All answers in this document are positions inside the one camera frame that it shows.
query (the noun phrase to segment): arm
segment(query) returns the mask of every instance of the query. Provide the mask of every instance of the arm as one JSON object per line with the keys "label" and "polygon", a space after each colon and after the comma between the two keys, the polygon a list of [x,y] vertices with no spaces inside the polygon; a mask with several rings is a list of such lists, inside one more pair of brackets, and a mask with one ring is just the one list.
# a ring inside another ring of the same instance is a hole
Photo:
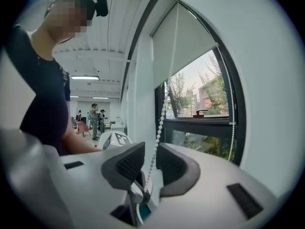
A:
{"label": "arm", "polygon": [[69,119],[68,119],[68,126],[65,134],[62,137],[62,143],[66,150],[70,154],[84,154],[84,153],[92,153],[101,151],[98,148],[93,147],[92,145],[85,142],[81,137],[78,137],[72,128],[71,124],[71,117],[70,117],[70,103],[67,102],[68,112],[69,112]]}
{"label": "arm", "polygon": [[101,115],[100,119],[108,119],[108,117],[105,117],[105,115]]}

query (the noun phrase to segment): navy blue shirt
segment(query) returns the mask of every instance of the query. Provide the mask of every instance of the navy blue shirt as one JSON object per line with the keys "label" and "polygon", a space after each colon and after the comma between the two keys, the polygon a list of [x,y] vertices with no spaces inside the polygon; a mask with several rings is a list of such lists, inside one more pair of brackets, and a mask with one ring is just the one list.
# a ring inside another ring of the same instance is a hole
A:
{"label": "navy blue shirt", "polygon": [[70,101],[69,75],[55,61],[38,56],[29,36],[19,25],[13,27],[5,46],[19,74],[36,96],[27,110],[20,129],[46,145],[55,147],[60,156],[67,155],[62,136],[68,125],[67,101]]}

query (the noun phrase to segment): black hair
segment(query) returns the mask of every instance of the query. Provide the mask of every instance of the black hair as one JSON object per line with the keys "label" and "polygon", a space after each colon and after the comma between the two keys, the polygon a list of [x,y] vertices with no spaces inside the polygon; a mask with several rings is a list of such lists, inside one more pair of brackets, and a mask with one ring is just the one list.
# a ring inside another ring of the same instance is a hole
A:
{"label": "black hair", "polygon": [[93,19],[95,13],[95,2],[93,0],[55,0],[51,5],[47,8],[47,11],[44,13],[44,18],[50,13],[52,10],[52,5],[58,1],[66,1],[66,2],[75,2],[75,6],[78,8],[86,9],[87,12],[87,20],[91,21]]}

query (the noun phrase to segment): floor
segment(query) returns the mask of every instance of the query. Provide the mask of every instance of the floor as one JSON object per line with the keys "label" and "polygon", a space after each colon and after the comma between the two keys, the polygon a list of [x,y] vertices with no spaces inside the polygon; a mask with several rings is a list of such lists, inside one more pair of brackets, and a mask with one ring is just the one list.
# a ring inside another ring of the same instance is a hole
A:
{"label": "floor", "polygon": [[89,135],[89,133],[87,132],[85,132],[84,133],[84,135],[85,135],[85,137],[83,137],[82,136],[82,133],[79,133],[78,135],[81,137],[81,138],[83,138],[84,140],[86,140],[86,142],[88,142],[88,143],[90,143],[90,144],[93,144],[93,145],[98,145],[99,144],[99,141],[100,141],[100,136],[101,136],[101,134],[100,134],[100,132],[98,131],[97,132],[97,138],[98,138],[98,140],[92,140],[92,130],[89,130],[89,132],[90,132],[90,134],[91,135]]}

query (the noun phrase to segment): window frame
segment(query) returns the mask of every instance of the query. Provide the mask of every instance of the window frame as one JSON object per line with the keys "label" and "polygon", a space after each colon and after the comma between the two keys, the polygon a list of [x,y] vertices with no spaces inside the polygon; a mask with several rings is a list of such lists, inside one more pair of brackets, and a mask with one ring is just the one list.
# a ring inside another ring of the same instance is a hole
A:
{"label": "window frame", "polygon": [[[192,117],[177,117],[177,111],[173,102],[173,93],[169,91],[169,96],[172,102],[173,112],[175,119],[164,119],[163,120],[163,131],[161,134],[160,141],[165,141],[165,129],[167,130],[176,130],[182,132],[188,132],[198,135],[214,136],[224,139],[232,138],[232,129],[233,129],[233,119],[232,114],[234,111],[235,116],[235,125],[234,125],[234,139],[236,139],[236,151],[233,159],[233,163],[240,165],[243,151],[244,151],[244,142],[245,142],[245,132],[246,132],[246,110],[245,110],[245,101],[242,85],[239,79],[239,75],[235,64],[226,48],[224,43],[220,40],[219,36],[215,33],[212,27],[192,8],[184,4],[183,2],[177,0],[185,9],[194,14],[198,21],[202,24],[203,28],[206,27],[210,32],[211,36],[217,43],[217,46],[222,54],[223,60],[226,64],[226,67],[229,72],[231,87],[233,91],[233,101],[234,109],[232,109],[232,100],[229,86],[229,79],[226,73],[225,66],[223,64],[220,53],[218,52],[217,47],[213,48],[214,55],[219,64],[220,70],[222,72],[222,77],[224,80],[229,116],[228,117],[205,117],[204,119],[194,119]],[[156,131],[158,130],[161,111],[164,102],[164,84],[161,84],[158,88],[155,89],[155,120],[156,120]]]}

